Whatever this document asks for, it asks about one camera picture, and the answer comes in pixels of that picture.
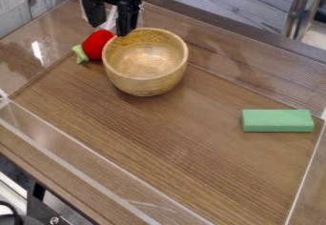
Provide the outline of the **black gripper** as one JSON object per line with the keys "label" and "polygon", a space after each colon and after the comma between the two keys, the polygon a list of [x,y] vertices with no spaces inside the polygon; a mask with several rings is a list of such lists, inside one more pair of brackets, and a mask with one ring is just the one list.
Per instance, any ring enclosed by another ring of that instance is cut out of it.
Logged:
{"label": "black gripper", "polygon": [[86,20],[93,28],[105,22],[105,7],[102,3],[117,6],[117,36],[127,36],[137,26],[137,4],[141,3],[141,0],[81,0]]}

